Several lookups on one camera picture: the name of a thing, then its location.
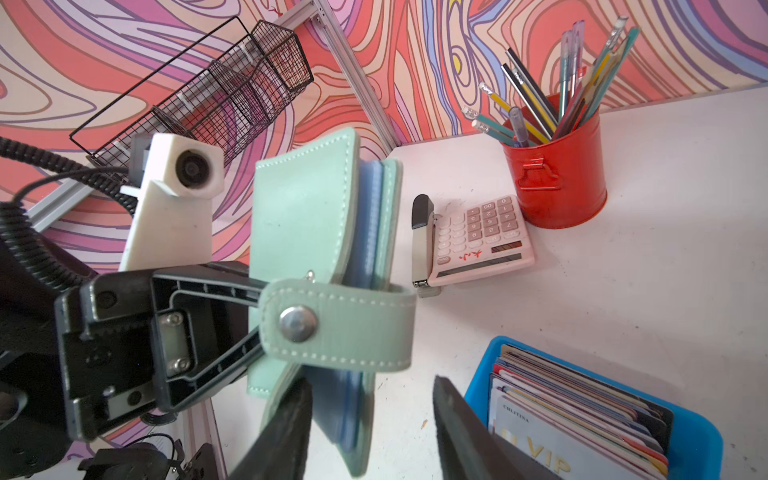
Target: blue plastic tray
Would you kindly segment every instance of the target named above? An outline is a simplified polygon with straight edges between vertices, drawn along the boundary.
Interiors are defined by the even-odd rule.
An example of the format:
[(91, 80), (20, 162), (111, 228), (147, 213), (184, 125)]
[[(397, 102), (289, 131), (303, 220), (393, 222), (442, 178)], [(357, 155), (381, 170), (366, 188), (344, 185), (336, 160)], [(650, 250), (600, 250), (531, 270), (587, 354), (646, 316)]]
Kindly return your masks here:
[(674, 424), (670, 438), (670, 449), (667, 453), (667, 459), (670, 462), (668, 480), (717, 480), (720, 478), (720, 465), (723, 461), (723, 438), (715, 425), (712, 425), (703, 416), (582, 369), (580, 366), (560, 360), (506, 336), (497, 336), (488, 345), (480, 366), (475, 372), (475, 376), (472, 377), (472, 383), (469, 384), (467, 393), (464, 395), (464, 399), (486, 426), (488, 426), (489, 376), (493, 370), (493, 364), (502, 353), (503, 345), (513, 345), (519, 349), (543, 356), (672, 410), (674, 412)]

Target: camera lens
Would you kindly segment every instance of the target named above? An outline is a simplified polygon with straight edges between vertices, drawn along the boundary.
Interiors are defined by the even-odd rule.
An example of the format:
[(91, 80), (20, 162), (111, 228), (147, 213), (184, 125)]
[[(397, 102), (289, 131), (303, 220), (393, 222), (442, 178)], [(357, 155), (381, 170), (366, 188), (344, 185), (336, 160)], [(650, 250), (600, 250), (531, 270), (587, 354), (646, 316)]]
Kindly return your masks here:
[(187, 150), (176, 160), (176, 176), (185, 187), (197, 188), (208, 180), (210, 168), (205, 158)]

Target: red metal pen holder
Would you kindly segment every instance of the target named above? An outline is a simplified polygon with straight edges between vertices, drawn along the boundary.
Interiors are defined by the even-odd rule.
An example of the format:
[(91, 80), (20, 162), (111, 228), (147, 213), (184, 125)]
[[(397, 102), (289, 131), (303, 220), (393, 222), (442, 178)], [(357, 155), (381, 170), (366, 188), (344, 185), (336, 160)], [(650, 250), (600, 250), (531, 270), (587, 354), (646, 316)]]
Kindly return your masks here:
[[(558, 95), (550, 101), (557, 104)], [(526, 120), (536, 125), (527, 108)], [(600, 212), (605, 190), (600, 114), (564, 137), (537, 147), (502, 145), (515, 181), (520, 209), (530, 224), (541, 228), (568, 228)]]

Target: wire mesh basket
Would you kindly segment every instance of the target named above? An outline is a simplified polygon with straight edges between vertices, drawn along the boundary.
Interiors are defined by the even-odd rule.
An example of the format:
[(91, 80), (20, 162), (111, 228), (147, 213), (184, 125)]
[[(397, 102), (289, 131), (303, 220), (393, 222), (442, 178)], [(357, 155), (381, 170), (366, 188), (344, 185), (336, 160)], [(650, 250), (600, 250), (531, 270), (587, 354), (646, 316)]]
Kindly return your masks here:
[[(243, 26), (245, 36), (181, 88), (151, 106), (94, 151), (75, 140), (78, 132), (91, 126), (119, 100), (234, 19)], [(263, 20), (248, 32), (239, 18), (232, 17), (102, 108), (69, 137), (97, 166), (127, 166), (133, 139), (156, 132), (170, 132), (217, 145), (224, 152), (226, 166), (313, 81), (296, 33)], [(127, 182), (127, 175), (110, 175)]]

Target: psychedelic patterned wall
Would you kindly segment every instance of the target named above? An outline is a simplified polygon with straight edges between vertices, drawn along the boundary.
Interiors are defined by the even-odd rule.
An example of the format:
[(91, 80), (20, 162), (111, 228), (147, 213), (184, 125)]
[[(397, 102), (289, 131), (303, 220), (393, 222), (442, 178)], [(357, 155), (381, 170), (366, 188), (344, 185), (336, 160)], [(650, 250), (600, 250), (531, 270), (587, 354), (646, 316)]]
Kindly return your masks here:
[[(456, 114), (465, 104), (500, 118), (476, 85), (485, 81), (511, 95), (499, 69), (508, 45), (545, 92), (554, 92), (561, 33), (579, 19), (586, 20), (587, 63), (617, 16), (628, 15), (629, 26), (643, 31), (604, 101), (608, 107), (768, 79), (768, 14), (760, 0), (329, 3), (403, 142), (471, 133)], [(250, 27), (259, 18), (274, 20), (292, 5), (291, 0), (5, 0), (0, 12), (0, 135), (85, 162), (67, 135), (117, 94), (225, 18), (239, 15)], [(228, 168), (227, 189), (215, 201), (217, 259), (247, 261), (250, 178), (258, 160), (345, 126), (362, 135), (365, 159), (384, 155), (318, 34), (309, 24), (297, 33), (316, 81)], [(124, 101), (108, 120), (130, 123), (184, 79), (178, 72), (164, 75), (152, 92)], [(86, 146), (99, 146), (96, 137), (91, 135)], [(0, 166), (4, 199), (45, 174), (10, 161)], [(29, 204), (54, 188), (36, 190)], [(110, 271), (120, 261), (129, 224), (120, 207), (95, 194), (46, 235), (94, 268)]]

